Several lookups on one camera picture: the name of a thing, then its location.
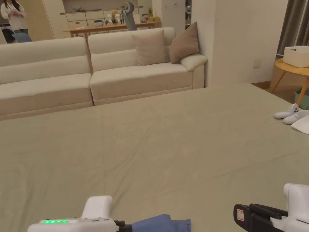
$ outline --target white wall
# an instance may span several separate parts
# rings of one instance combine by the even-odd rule
[[[211,77],[212,57],[214,50],[214,28],[217,0],[192,0],[192,23],[197,22],[197,33],[200,54],[208,58],[205,64],[205,76]],[[205,79],[205,85],[210,86],[210,78]]]
[[[162,0],[152,0],[152,13],[154,17],[159,17],[162,21]]]
[[[113,10],[125,6],[128,0],[63,0],[66,12],[73,12],[73,8],[81,7],[83,10]],[[138,0],[130,0],[135,7],[138,6]]]
[[[192,22],[209,58],[207,86],[270,80],[288,0],[206,2],[193,0]],[[261,67],[253,69],[256,59]]]
[[[162,27],[173,27],[176,35],[185,31],[185,0],[153,0],[153,15],[160,17]]]
[[[139,8],[140,15],[148,14],[148,9],[152,9],[152,0],[138,0],[138,6],[143,6],[143,8]]]

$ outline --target potted plant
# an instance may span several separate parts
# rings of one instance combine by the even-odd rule
[[[151,9],[151,7],[149,7],[149,9],[148,9],[148,17],[150,18],[150,17],[153,17],[154,15],[152,14],[152,9]]]

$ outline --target sofa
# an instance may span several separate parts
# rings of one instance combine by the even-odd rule
[[[138,66],[132,34],[149,34],[162,28],[92,35],[88,38],[93,75],[90,81],[94,105],[204,87],[207,59],[190,55],[179,64]],[[173,28],[163,28],[165,50],[175,38]]]
[[[84,38],[0,45],[0,120],[93,106]]]
[[[156,30],[92,35],[91,62],[82,37],[0,45],[0,120],[203,88],[199,54],[138,66],[132,34]],[[163,30],[168,61],[175,30]]]

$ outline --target curtain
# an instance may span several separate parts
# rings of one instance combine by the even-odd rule
[[[309,46],[308,0],[288,1],[277,54],[283,55],[285,47],[292,47],[295,44]]]

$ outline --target brown pillow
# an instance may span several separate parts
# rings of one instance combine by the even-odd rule
[[[139,66],[166,62],[164,31],[132,35]]]
[[[179,63],[182,58],[195,53],[198,53],[197,22],[173,39],[170,48],[171,62]]]

